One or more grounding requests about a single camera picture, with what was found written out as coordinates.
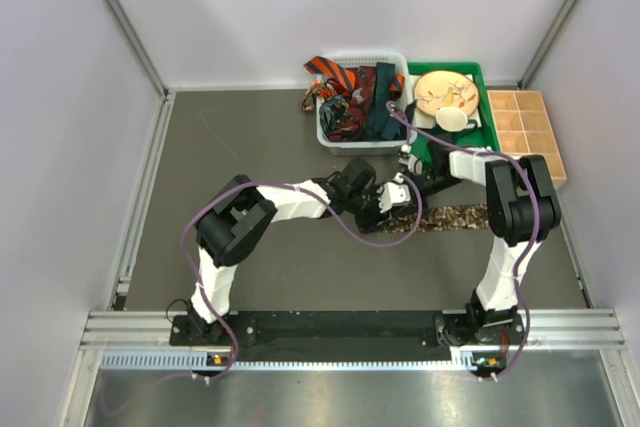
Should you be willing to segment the brown floral tie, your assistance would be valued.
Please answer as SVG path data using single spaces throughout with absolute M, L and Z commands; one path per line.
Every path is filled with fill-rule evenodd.
M 417 212 L 393 217 L 376 229 L 382 233 L 408 233 L 415 225 Z M 489 227 L 488 208 L 484 203 L 427 207 L 423 210 L 418 232 L 481 230 Z

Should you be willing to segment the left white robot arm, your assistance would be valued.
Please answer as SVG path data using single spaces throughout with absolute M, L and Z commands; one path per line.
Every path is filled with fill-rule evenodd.
M 297 184 L 254 185 L 238 175 L 219 196 L 222 200 L 194 224 L 198 277 L 188 308 L 190 332 L 209 344 L 226 334 L 224 315 L 230 311 L 236 270 L 270 225 L 347 212 L 360 232 L 371 232 L 391 219 L 394 208 L 411 200 L 411 188 L 400 176 L 378 184 L 375 169 L 356 158 L 341 171 Z

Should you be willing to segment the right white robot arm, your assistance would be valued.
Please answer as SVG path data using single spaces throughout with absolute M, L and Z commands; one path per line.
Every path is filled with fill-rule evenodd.
M 489 228 L 494 240 L 484 277 L 465 305 L 465 315 L 444 317 L 440 334 L 454 346 L 499 342 L 521 325 L 518 307 L 528 263 L 551 230 L 561 209 L 544 157 L 510 157 L 486 148 L 449 149 L 428 144 L 431 162 L 411 159 L 423 196 L 463 180 L 486 191 Z

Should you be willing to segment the dark green white mug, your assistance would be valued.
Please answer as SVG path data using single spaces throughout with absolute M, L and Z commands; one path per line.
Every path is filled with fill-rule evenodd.
M 436 137 L 452 144 L 459 144 L 463 139 L 478 129 L 478 122 L 469 119 L 459 108 L 442 107 L 435 116 L 433 133 Z

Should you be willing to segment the dark red patterned tie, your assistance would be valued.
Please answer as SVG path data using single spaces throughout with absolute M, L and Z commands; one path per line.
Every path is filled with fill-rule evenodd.
M 374 68 L 360 66 L 355 70 L 356 87 L 345 99 L 349 107 L 343 129 L 339 135 L 331 135 L 328 139 L 332 142 L 356 142 L 361 141 L 364 133 L 366 119 L 372 106 L 373 91 L 375 87 Z

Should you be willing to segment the green plastic tray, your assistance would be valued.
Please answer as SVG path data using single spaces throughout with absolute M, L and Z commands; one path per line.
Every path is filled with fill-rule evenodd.
M 410 62 L 408 64 L 411 79 L 411 91 L 413 93 L 414 83 L 419 76 L 437 70 L 453 71 L 460 74 L 470 74 L 473 81 L 480 90 L 479 117 L 481 124 L 478 129 L 463 139 L 458 145 L 460 147 L 484 147 L 493 151 L 499 149 L 499 143 L 495 132 L 495 125 L 489 107 L 489 98 L 484 82 L 481 66 L 476 62 Z M 412 124 L 419 130 L 435 136 L 433 129 L 422 129 L 415 125 L 415 109 L 413 110 Z

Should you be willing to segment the dark teal tie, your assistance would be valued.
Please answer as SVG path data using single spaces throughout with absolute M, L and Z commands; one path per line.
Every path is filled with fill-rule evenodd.
M 407 138 L 406 127 L 398 122 L 387 109 L 387 103 L 398 101 L 403 94 L 406 77 L 397 74 L 395 65 L 378 62 L 374 68 L 375 87 L 372 106 L 366 119 L 363 141 L 390 142 Z

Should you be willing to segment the blue patterned tie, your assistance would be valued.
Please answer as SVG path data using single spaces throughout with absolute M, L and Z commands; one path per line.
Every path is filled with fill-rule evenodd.
M 325 100 L 319 108 L 320 126 L 327 138 L 339 135 L 346 119 L 348 102 L 341 96 Z

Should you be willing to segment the beige floral plate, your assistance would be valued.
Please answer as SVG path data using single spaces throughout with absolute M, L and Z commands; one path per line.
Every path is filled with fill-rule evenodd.
M 480 93 L 468 75 L 437 70 L 418 78 L 414 85 L 414 100 L 423 113 L 431 116 L 449 107 L 470 116 L 478 108 Z

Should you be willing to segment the wooden compartment box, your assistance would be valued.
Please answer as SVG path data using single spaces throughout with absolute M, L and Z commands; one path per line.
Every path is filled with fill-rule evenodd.
M 555 189 L 560 189 L 567 174 L 542 94 L 490 90 L 488 98 L 500 150 L 511 156 L 543 156 Z

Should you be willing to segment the orange floral dark tie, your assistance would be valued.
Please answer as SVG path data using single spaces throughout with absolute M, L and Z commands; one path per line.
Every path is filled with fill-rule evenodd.
M 344 92 L 345 88 L 334 79 L 316 80 L 306 90 L 300 109 L 303 113 L 313 112 L 318 101 L 323 103 Z

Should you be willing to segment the orange navy striped tie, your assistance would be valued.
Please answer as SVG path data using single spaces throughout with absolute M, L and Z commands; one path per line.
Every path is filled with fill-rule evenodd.
M 377 62 L 374 66 L 343 67 L 326 57 L 316 56 L 303 67 L 311 74 L 322 75 L 334 84 L 338 93 L 353 96 L 358 89 L 374 92 L 378 84 L 393 99 L 401 96 L 405 85 L 405 76 L 396 72 L 395 65 Z

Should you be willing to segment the white plastic basket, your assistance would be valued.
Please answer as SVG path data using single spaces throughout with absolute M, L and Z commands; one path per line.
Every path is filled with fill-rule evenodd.
M 385 52 L 385 51 L 369 51 L 369 52 L 342 52 L 321 55 L 321 57 L 329 58 L 340 64 L 343 67 L 358 67 L 358 66 L 374 66 L 377 62 L 387 62 L 395 65 L 396 72 L 403 74 L 406 77 L 405 87 L 403 89 L 402 97 L 398 101 L 393 101 L 399 110 L 404 111 L 406 107 L 413 102 L 413 94 L 409 85 L 409 68 L 408 63 L 404 55 L 397 52 Z M 316 80 L 327 79 L 322 75 L 313 74 L 316 76 Z M 348 99 L 350 96 L 346 94 L 339 95 L 344 99 Z M 315 107 L 316 117 L 316 136 L 318 142 L 324 147 L 329 149 L 329 152 L 333 155 L 394 155 L 399 152 L 400 148 L 408 143 L 407 138 L 400 141 L 390 142 L 368 142 L 368 141 L 356 141 L 356 142 L 332 142 L 330 141 L 320 126 L 319 108 L 322 105 L 320 101 L 317 102 Z

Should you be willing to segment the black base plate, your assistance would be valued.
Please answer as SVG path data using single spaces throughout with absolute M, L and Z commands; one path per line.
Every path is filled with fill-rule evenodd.
M 230 347 L 245 362 L 395 362 L 445 360 L 452 347 L 520 344 L 520 317 L 477 331 L 464 313 L 443 311 L 240 311 L 223 317 L 231 328 L 193 312 L 172 321 L 169 344 Z

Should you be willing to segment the aluminium frame rail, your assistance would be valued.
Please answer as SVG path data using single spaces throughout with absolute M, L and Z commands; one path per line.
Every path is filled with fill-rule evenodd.
M 88 315 L 79 350 L 94 355 L 99 366 L 110 370 L 205 371 L 219 370 L 217 357 L 226 359 L 227 346 L 172 346 L 173 312 L 95 311 Z M 576 351 L 623 349 L 625 340 L 618 320 L 609 309 L 534 309 L 527 350 Z M 464 371 L 471 354 L 493 351 L 489 345 L 447 347 L 437 360 L 361 361 L 238 361 L 240 370 L 306 371 Z

